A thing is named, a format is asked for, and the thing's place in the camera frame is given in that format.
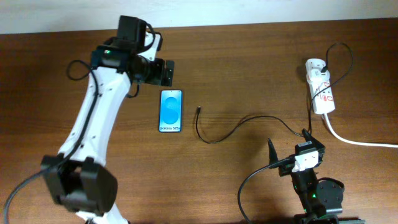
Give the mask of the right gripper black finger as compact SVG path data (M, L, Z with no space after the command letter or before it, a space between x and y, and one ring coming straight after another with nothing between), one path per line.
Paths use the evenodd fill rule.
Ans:
M316 149L325 149L325 146L320 141L315 139L306 129L302 129L302 134L305 140L311 141Z
M278 157L277 157L277 152L276 149L271 141L271 139L267 140L268 143L268 149L269 149L269 165L275 164L278 162Z

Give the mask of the blue screen Galaxy smartphone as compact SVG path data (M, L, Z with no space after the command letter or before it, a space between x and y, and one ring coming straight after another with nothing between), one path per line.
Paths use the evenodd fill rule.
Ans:
M159 131L179 133L182 130L182 90L162 90L160 94Z

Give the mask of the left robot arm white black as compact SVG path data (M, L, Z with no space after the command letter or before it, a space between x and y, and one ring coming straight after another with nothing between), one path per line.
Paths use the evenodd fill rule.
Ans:
M40 170L57 205L86 223L127 223L115 201L118 182L105 168L109 138L119 108L133 84L171 86L174 61L155 55L162 35L146 21L121 16L117 34L92 51L88 89L75 124L55 156Z

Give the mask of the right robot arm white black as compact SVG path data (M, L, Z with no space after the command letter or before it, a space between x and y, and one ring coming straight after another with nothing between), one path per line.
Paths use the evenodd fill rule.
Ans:
M308 131L302 131L305 142L295 146L295 152L278 159L275 147L268 140L269 165L278 169L281 177L289 175L304 213L294 216L294 223L365 223L360 218L339 218L343 213L345 185L339 180L318 178L315 168L323 162L325 146Z

